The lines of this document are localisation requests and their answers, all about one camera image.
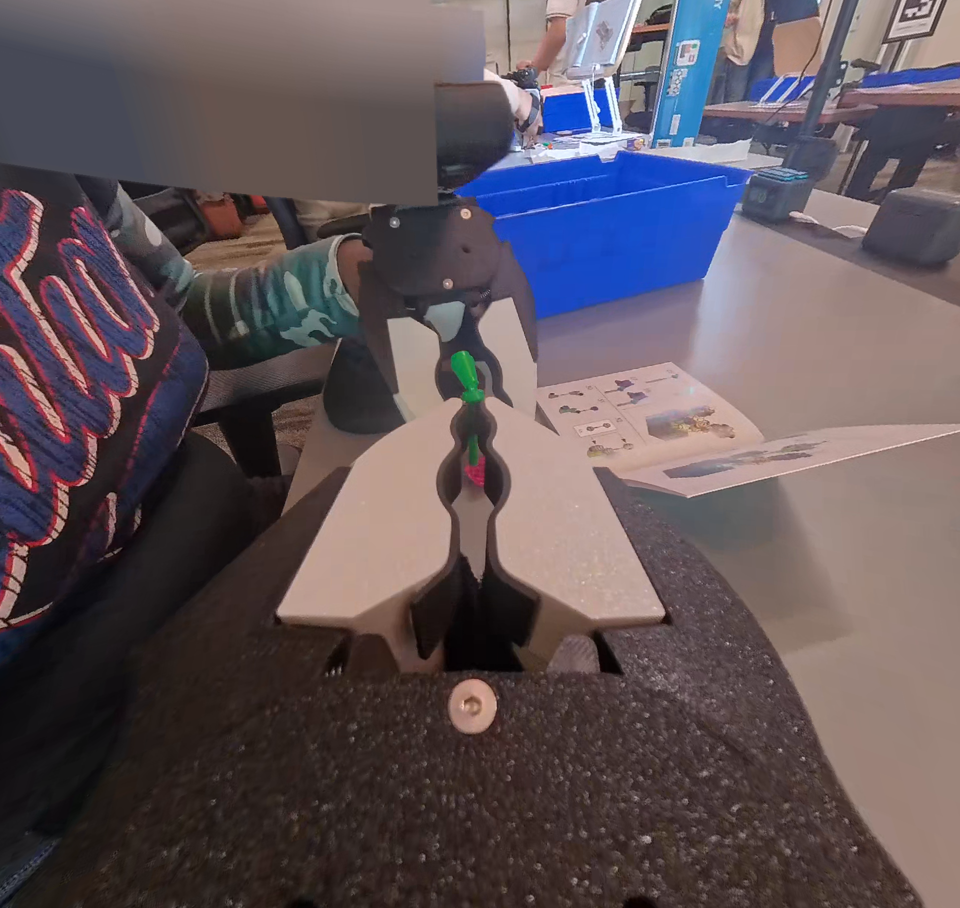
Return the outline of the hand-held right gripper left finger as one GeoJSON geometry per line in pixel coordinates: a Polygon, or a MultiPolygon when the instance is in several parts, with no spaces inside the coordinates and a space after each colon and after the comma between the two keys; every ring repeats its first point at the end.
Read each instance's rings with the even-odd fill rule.
{"type": "Polygon", "coordinates": [[[278,605],[280,623],[378,636],[400,669],[442,667],[447,629],[420,648],[411,606],[459,558],[438,481],[459,449],[451,424],[461,409],[446,400],[354,459],[278,605]]]}

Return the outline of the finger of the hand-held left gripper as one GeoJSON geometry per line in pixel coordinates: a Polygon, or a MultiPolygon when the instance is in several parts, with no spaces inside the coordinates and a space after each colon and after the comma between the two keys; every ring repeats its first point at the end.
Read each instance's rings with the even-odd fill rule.
{"type": "Polygon", "coordinates": [[[429,325],[413,317],[387,320],[395,374],[393,401],[406,423],[430,414],[445,403],[437,384],[442,342],[429,325]]]}
{"type": "Polygon", "coordinates": [[[477,334],[490,375],[489,391],[516,411],[535,411],[536,350],[528,343],[515,302],[491,302],[477,322],[477,334]]]}

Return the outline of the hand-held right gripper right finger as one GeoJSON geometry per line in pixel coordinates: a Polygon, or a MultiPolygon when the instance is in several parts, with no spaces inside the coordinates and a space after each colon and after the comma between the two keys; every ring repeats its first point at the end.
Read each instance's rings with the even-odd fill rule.
{"type": "Polygon", "coordinates": [[[573,442],[486,401],[486,626],[527,670],[571,637],[666,623],[667,611],[596,471],[573,442]]]}

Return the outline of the green lego stem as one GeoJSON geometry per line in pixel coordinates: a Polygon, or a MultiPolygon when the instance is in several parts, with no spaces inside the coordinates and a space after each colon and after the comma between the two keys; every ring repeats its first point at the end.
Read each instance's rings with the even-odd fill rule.
{"type": "Polygon", "coordinates": [[[460,350],[451,356],[450,363],[461,388],[460,406],[450,422],[452,436],[462,453],[463,465],[477,470],[485,462],[494,422],[474,356],[467,350],[460,350]]]}

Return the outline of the large blue plastic bin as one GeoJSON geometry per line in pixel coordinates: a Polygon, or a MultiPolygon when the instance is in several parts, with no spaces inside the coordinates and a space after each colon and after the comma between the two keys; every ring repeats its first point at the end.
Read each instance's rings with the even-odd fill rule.
{"type": "Polygon", "coordinates": [[[543,320],[702,281],[751,176],[622,151],[489,170],[457,194],[493,218],[543,320]]]}

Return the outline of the person's left forearm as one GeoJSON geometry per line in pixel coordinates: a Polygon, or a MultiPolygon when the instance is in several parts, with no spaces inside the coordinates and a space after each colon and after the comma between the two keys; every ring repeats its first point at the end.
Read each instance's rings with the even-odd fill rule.
{"type": "Polygon", "coordinates": [[[115,181],[84,182],[115,248],[178,314],[210,368],[234,370],[361,332],[357,234],[320,240],[261,266],[199,271],[115,181]]]}

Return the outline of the lego instruction booklet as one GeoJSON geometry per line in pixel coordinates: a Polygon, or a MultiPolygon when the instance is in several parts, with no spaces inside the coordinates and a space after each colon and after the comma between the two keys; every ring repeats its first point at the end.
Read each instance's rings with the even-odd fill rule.
{"type": "Polygon", "coordinates": [[[693,499],[956,436],[956,424],[867,425],[767,440],[732,404],[666,362],[543,386],[546,422],[594,468],[693,499]]]}

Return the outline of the small black device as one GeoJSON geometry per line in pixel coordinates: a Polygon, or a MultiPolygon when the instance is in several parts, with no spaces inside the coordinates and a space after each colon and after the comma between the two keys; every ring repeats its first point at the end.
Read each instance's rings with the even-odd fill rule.
{"type": "Polygon", "coordinates": [[[775,225],[802,213],[815,181],[806,171],[784,167],[755,171],[746,184],[740,213],[747,219],[775,225]]]}

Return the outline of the tall blue box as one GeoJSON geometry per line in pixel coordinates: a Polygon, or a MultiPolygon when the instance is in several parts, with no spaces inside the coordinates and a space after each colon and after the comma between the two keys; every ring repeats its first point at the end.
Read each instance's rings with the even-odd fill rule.
{"type": "Polygon", "coordinates": [[[655,150],[694,145],[731,0],[675,0],[650,130],[655,150]]]}

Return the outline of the wooden side desk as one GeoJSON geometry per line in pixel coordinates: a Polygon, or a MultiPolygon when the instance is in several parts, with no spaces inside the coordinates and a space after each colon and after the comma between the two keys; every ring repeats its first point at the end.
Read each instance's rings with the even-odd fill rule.
{"type": "MultiPolygon", "coordinates": [[[[795,99],[774,106],[761,102],[732,102],[707,106],[703,117],[723,121],[745,121],[754,125],[799,125],[805,120],[809,101],[795,99]]],[[[852,124],[867,119],[877,110],[887,108],[936,108],[958,110],[959,79],[948,78],[917,84],[900,84],[878,88],[854,88],[830,99],[814,125],[852,124]]]]}

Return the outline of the dark grey cube device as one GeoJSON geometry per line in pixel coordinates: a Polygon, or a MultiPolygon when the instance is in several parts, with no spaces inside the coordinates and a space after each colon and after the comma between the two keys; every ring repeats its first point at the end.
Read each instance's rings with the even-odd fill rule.
{"type": "Polygon", "coordinates": [[[959,195],[917,186],[889,192],[861,246],[878,258],[919,268],[951,262],[959,254],[959,195]]]}

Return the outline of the black light stand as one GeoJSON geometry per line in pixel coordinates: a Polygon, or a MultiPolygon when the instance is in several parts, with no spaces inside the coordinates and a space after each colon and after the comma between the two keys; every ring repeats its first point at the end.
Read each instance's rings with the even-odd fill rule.
{"type": "Polygon", "coordinates": [[[821,115],[838,76],[843,47],[853,25],[859,1],[841,2],[798,134],[785,159],[785,167],[799,171],[803,175],[801,182],[807,187],[815,186],[829,174],[838,154],[838,146],[833,139],[818,136],[816,131],[821,125],[821,115]]]}

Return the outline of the square wall tag sign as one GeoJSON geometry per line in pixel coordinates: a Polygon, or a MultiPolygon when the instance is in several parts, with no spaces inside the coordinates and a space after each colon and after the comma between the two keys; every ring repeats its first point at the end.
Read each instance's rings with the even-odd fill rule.
{"type": "Polygon", "coordinates": [[[931,38],[948,0],[896,0],[882,44],[931,38]]]}

